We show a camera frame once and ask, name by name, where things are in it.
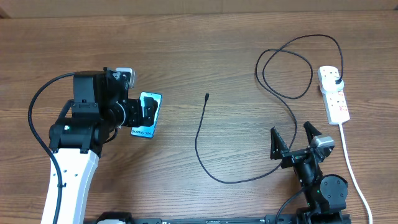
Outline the Samsung Galaxy smartphone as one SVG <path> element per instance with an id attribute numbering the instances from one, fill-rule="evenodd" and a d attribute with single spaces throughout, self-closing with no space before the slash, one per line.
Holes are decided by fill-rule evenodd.
<path id="1" fill-rule="evenodd" d="M 152 126 L 150 126 L 150 127 L 142 126 L 143 107 L 141 105 L 141 99 L 144 96 L 153 97 L 158 102 L 158 108 L 157 108 L 157 112 L 156 112 L 156 115 L 155 115 L 155 123 Z M 139 99 L 138 99 L 138 103 L 139 103 L 139 107 L 136 110 L 137 111 L 137 119 L 136 119 L 137 127 L 134 126 L 134 127 L 131 128 L 131 135 L 132 136 L 141 137 L 141 138 L 152 139 L 154 137 L 155 129 L 157 127 L 157 120 L 159 118 L 160 107 L 162 105 L 162 95 L 159 94 L 159 93 L 142 92 L 140 94 Z"/>

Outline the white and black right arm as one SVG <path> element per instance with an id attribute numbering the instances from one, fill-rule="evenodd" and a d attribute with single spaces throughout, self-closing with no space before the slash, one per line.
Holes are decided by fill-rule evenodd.
<path id="1" fill-rule="evenodd" d="M 351 223 L 346 208 L 348 182 L 339 175 L 323 175 L 322 163 L 333 151 L 335 142 L 327 134 L 319 132 L 310 122 L 304 123 L 308 146 L 290 151 L 277 132 L 271 129 L 270 158 L 280 160 L 280 167 L 293 168 L 301 189 L 279 208 L 275 215 L 265 216 L 266 223 Z M 298 208 L 295 214 L 283 215 L 284 208 L 300 194 L 304 194 L 307 206 Z"/>

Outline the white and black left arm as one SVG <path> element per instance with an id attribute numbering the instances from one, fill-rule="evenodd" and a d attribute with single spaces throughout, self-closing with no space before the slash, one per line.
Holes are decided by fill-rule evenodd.
<path id="1" fill-rule="evenodd" d="M 154 137 L 162 95 L 129 98 L 136 73 L 104 68 L 71 74 L 73 98 L 49 129 L 50 180 L 42 223 L 83 223 L 86 203 L 103 145 L 123 127 L 131 135 Z"/>

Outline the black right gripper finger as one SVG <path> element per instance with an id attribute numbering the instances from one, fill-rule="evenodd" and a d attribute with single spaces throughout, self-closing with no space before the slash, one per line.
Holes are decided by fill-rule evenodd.
<path id="1" fill-rule="evenodd" d="M 318 137 L 322 135 L 317 128 L 315 128 L 310 121 L 303 124 L 308 139 L 309 145 L 318 145 Z"/>
<path id="2" fill-rule="evenodd" d="M 271 152 L 270 158 L 273 160 L 282 159 L 289 148 L 278 133 L 275 127 L 271 128 Z"/>

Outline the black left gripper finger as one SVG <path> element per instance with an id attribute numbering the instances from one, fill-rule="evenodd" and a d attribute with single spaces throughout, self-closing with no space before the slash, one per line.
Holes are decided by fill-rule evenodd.
<path id="1" fill-rule="evenodd" d="M 155 123 L 155 115 L 157 112 L 157 107 L 144 107 L 143 108 L 143 118 L 142 126 L 150 127 Z"/>
<path id="2" fill-rule="evenodd" d="M 148 108 L 157 109 L 158 108 L 158 102 L 153 97 L 148 97 L 148 96 L 144 96 L 141 99 L 141 105 L 144 109 L 148 109 Z"/>

